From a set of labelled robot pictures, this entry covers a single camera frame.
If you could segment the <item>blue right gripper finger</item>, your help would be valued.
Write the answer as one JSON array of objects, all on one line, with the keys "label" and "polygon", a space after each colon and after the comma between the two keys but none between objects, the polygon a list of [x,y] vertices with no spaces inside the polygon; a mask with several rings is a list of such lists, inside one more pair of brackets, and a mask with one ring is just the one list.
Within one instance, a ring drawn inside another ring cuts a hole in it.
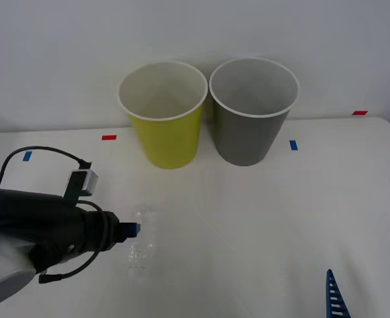
[{"label": "blue right gripper finger", "polygon": [[350,314],[340,293],[331,269],[326,272],[326,317],[350,318]]}]

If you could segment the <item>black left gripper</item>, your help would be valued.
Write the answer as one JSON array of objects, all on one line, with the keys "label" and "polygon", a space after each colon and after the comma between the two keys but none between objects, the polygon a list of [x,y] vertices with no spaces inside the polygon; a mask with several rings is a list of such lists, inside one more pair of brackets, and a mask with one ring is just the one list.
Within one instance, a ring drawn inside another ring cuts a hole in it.
[{"label": "black left gripper", "polygon": [[78,195],[33,195],[31,199],[31,261],[38,273],[85,252],[90,258],[73,270],[86,269],[100,252],[121,240],[136,238],[140,223],[120,223],[114,213],[104,211]]}]

